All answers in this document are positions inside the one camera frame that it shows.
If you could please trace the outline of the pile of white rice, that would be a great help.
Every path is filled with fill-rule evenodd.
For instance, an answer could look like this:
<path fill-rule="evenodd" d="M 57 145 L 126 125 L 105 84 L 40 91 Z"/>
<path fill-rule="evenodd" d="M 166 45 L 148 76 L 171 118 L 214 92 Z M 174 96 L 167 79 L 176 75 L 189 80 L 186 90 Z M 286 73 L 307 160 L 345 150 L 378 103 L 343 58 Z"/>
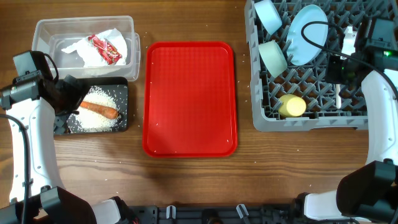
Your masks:
<path fill-rule="evenodd" d="M 83 101 L 108 106 L 116 109 L 119 113 L 120 106 L 116 104 L 115 95 L 112 95 L 112 91 L 104 90 L 103 86 L 91 86 Z M 71 133 L 109 132 L 118 125 L 118 118 L 121 118 L 119 114 L 117 119 L 107 119 L 81 106 L 77 111 L 78 114 L 71 114 L 67 120 Z"/>

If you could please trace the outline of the orange carrot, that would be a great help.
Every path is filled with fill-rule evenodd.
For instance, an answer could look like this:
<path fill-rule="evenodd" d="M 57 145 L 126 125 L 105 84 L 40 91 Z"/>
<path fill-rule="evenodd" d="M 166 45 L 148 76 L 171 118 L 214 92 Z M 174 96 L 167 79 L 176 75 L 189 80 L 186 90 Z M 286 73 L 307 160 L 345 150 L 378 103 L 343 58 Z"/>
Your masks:
<path fill-rule="evenodd" d="M 98 105 L 86 101 L 82 101 L 80 106 L 92 112 L 98 113 L 107 119 L 117 119 L 119 116 L 119 113 L 116 109 L 108 106 Z"/>

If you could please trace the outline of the light blue plate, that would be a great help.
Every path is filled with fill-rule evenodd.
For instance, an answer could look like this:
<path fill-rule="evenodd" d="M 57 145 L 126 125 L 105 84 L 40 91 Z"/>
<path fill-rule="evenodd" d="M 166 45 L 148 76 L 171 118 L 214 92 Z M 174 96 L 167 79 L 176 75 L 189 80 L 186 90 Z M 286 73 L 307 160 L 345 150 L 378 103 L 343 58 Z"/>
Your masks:
<path fill-rule="evenodd" d="M 323 10 L 314 5 L 305 6 L 293 19 L 289 27 L 286 42 L 291 41 L 287 49 L 287 56 L 293 55 L 291 63 L 296 66 L 305 65 L 315 59 L 321 49 L 309 44 L 301 35 L 301 30 L 309 22 L 326 22 L 327 17 Z M 328 34 L 328 26 L 324 24 L 312 24 L 305 28 L 304 34 L 308 40 L 324 46 Z"/>

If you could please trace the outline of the red candy wrapper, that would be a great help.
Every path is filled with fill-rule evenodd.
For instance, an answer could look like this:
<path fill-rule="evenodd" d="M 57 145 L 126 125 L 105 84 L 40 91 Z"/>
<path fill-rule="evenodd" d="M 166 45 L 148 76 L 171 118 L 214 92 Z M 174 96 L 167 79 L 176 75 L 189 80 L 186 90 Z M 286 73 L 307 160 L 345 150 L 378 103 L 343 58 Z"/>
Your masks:
<path fill-rule="evenodd" d="M 93 34 L 88 37 L 88 42 L 98 51 L 108 65 L 115 64 L 122 58 L 117 48 L 108 40 L 102 40 Z"/>

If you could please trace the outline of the white paper napkin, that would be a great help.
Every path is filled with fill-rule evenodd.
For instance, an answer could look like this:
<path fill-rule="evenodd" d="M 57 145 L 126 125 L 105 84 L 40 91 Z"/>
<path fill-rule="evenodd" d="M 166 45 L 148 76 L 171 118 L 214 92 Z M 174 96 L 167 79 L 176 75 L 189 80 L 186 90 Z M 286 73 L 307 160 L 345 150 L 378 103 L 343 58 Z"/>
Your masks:
<path fill-rule="evenodd" d="M 115 64 L 108 65 L 105 60 L 100 56 L 98 51 L 88 42 L 89 36 L 62 49 L 62 52 L 66 54 L 77 52 L 77 54 L 83 59 L 85 68 L 113 65 L 119 66 L 127 64 L 127 43 L 120 31 L 118 31 L 117 29 L 110 29 L 95 35 L 97 35 L 102 40 L 108 40 L 109 42 L 111 42 L 117 48 L 118 52 L 122 55 L 122 58 L 119 59 L 119 61 Z"/>

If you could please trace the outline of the mint green bowl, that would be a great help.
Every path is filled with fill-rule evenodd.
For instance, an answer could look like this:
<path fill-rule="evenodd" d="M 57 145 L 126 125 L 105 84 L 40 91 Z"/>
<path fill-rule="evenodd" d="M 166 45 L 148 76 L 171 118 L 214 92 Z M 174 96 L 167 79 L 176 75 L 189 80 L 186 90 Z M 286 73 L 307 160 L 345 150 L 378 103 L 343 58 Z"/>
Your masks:
<path fill-rule="evenodd" d="M 287 69 L 284 54 L 274 40 L 259 44 L 259 55 L 272 77 L 278 77 Z"/>

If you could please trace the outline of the white plastic spoon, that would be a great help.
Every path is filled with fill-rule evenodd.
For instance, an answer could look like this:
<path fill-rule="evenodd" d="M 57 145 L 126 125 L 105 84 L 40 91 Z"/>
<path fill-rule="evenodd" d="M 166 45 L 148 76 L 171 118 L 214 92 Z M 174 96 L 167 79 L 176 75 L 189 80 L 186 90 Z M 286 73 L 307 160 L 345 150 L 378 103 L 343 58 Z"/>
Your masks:
<path fill-rule="evenodd" d="M 340 96 L 340 91 L 341 91 L 341 86 L 340 84 L 335 85 L 335 103 L 336 103 L 336 108 L 339 110 L 341 108 L 342 100 Z"/>

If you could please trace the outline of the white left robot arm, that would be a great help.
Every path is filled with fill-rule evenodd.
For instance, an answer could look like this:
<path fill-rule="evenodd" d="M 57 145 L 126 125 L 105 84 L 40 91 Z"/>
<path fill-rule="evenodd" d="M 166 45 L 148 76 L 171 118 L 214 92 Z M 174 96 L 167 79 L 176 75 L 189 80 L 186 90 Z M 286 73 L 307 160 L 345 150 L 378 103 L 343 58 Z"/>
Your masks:
<path fill-rule="evenodd" d="M 14 180 L 1 223 L 139 223 L 119 197 L 90 205 L 65 190 L 55 155 L 57 118 L 77 112 L 90 88 L 59 78 L 52 58 L 28 50 L 13 57 L 18 76 L 1 89 L 1 115 L 12 133 Z"/>

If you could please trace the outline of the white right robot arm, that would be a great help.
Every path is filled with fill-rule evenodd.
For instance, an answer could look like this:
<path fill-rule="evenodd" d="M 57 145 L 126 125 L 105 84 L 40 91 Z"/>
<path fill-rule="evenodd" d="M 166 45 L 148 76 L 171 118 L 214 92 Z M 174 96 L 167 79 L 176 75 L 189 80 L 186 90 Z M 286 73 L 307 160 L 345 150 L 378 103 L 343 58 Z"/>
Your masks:
<path fill-rule="evenodd" d="M 326 74 L 339 84 L 357 81 L 368 113 L 366 164 L 342 178 L 336 190 L 300 194 L 296 218 L 314 223 L 397 223 L 397 50 L 395 24 L 371 17 L 360 24 L 351 55 L 330 54 Z"/>

